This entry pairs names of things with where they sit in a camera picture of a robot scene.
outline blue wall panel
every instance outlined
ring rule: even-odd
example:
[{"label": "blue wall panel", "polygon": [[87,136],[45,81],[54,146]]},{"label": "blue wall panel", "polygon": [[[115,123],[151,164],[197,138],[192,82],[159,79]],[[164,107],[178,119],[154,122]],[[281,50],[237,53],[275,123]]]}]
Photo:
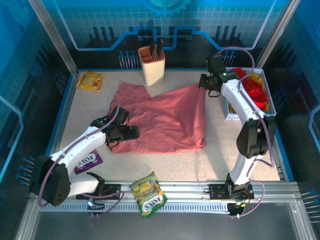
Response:
[{"label": "blue wall panel", "polygon": [[0,96],[24,126],[19,136],[17,115],[0,100],[0,239],[9,240],[30,196],[19,166],[46,152],[70,73],[27,0],[0,0],[0,29]]},{"label": "blue wall panel", "polygon": [[320,182],[319,7],[301,0],[264,67],[293,176],[310,188]]},{"label": "blue wall panel", "polygon": [[[120,51],[137,55],[138,48],[159,37],[164,38],[167,67],[204,67],[208,55],[232,45],[247,48],[257,58],[286,4],[286,0],[44,1],[76,65],[89,69],[121,68]],[[236,54],[233,66],[247,64],[243,57]]]}]

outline yellow snack bag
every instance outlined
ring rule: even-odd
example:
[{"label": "yellow snack bag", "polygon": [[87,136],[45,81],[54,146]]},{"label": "yellow snack bag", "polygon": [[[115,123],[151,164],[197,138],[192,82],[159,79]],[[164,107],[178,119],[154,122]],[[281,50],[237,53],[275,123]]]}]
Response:
[{"label": "yellow snack bag", "polygon": [[146,218],[162,208],[168,200],[154,172],[135,181],[129,188],[138,203],[141,215]]},{"label": "yellow snack bag", "polygon": [[76,87],[99,92],[103,77],[104,77],[103,73],[85,71],[83,77],[80,78],[78,83],[76,84]]}]

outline white table surface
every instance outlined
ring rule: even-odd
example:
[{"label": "white table surface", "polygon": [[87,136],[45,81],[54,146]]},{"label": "white table surface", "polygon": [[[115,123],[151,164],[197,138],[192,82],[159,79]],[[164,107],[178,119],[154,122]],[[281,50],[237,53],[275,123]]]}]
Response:
[{"label": "white table surface", "polygon": [[[166,71],[164,79],[147,87],[151,97],[198,83],[201,71]],[[145,85],[140,71],[107,71],[100,92],[77,88],[72,101],[60,148],[79,137],[90,123],[106,115],[120,82]],[[206,96],[206,147],[172,154],[114,154],[102,145],[97,151],[103,163],[90,169],[106,180],[136,181],[155,172],[160,181],[224,181],[238,156],[237,136],[240,121],[226,120],[221,100]],[[263,158],[270,161],[269,153]],[[258,163],[251,178],[279,180],[276,168]]]}]

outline green snack bag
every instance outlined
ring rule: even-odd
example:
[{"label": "green snack bag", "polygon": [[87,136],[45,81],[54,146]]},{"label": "green snack bag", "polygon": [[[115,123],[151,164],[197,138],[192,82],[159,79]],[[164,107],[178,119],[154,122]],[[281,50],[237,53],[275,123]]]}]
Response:
[{"label": "green snack bag", "polygon": [[135,181],[129,188],[138,203],[142,216],[146,218],[162,208],[168,200],[160,188],[155,172]]}]

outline pink cloth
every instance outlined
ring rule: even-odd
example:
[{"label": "pink cloth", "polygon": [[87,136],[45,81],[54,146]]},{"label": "pink cloth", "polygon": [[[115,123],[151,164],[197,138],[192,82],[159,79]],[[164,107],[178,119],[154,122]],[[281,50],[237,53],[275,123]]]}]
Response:
[{"label": "pink cloth", "polygon": [[114,99],[130,112],[138,139],[123,141],[113,153],[177,153],[203,148],[206,91],[198,84],[150,97],[142,85],[121,82]]}]

